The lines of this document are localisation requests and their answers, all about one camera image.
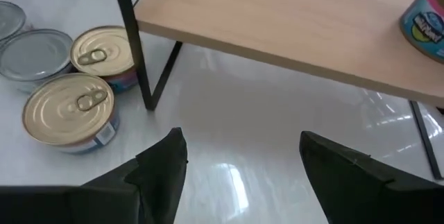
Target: colorful can label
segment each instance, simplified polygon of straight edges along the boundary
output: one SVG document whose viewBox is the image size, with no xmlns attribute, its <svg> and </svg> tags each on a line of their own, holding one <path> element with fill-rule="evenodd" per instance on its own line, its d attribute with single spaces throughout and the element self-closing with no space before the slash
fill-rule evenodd
<svg viewBox="0 0 444 224">
<path fill-rule="evenodd" d="M 112 91 L 115 94 L 124 92 L 137 84 L 137 74 L 135 70 L 126 72 L 118 76 L 113 76 L 111 78 L 103 79 L 111 86 Z"/>
<path fill-rule="evenodd" d="M 406 38 L 423 53 L 444 61 L 444 8 L 437 0 L 415 0 L 401 18 Z"/>
<path fill-rule="evenodd" d="M 70 146 L 56 146 L 56 148 L 65 153 L 71 154 L 85 154 L 97 148 L 101 148 L 108 144 L 116 135 L 119 127 L 120 119 L 117 111 L 111 116 L 111 119 L 100 129 L 100 131 L 89 141 L 84 141 L 81 144 L 74 144 Z"/>
</svg>

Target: glossy floor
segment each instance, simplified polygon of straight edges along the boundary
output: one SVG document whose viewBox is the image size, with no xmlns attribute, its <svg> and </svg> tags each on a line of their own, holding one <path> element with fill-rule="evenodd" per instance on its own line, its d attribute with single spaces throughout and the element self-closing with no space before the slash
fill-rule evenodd
<svg viewBox="0 0 444 224">
<path fill-rule="evenodd" d="M 93 26 L 121 24 L 115 0 L 56 0 L 47 9 L 41 1 L 26 8 L 37 27 L 76 37 Z M 156 83 L 173 42 L 142 39 Z M 189 149 L 176 223 L 327 223 L 298 152 L 303 130 L 432 180 L 407 100 L 197 46 L 183 46 L 155 112 L 144 109 L 137 87 L 118 95 L 116 138 L 86 155 L 33 141 L 21 124 L 26 96 L 0 82 L 2 185 L 85 183 L 175 126 Z M 422 106 L 422 114 L 444 168 L 444 120 L 433 107 Z"/>
</svg>

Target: wooden tabletop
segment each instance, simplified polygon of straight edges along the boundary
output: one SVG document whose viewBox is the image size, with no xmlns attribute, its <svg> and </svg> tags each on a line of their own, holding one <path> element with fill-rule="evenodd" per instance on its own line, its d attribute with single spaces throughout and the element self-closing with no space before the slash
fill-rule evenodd
<svg viewBox="0 0 444 224">
<path fill-rule="evenodd" d="M 444 107 L 444 64 L 402 36 L 413 0 L 139 0 L 141 31 Z"/>
</svg>

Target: tin can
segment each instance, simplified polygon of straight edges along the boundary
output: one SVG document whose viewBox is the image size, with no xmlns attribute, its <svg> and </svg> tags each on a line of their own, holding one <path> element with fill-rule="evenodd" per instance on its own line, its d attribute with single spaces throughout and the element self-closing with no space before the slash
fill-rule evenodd
<svg viewBox="0 0 444 224">
<path fill-rule="evenodd" d="M 8 1 L 0 1 L 0 22 L 0 47 L 14 35 L 33 28 L 23 9 Z"/>
<path fill-rule="evenodd" d="M 0 50 L 0 74 L 26 93 L 71 71 L 72 39 L 51 29 L 31 30 L 8 40 Z"/>
<path fill-rule="evenodd" d="M 415 0 L 401 16 L 400 28 L 420 52 L 444 62 L 444 0 Z"/>
<path fill-rule="evenodd" d="M 74 40 L 71 62 L 77 70 L 103 78 L 115 93 L 137 84 L 124 27 L 101 26 L 83 33 Z"/>
<path fill-rule="evenodd" d="M 103 147 L 119 127 L 111 87 L 89 74 L 67 74 L 44 83 L 26 102 L 22 121 L 34 139 L 66 153 Z"/>
</svg>

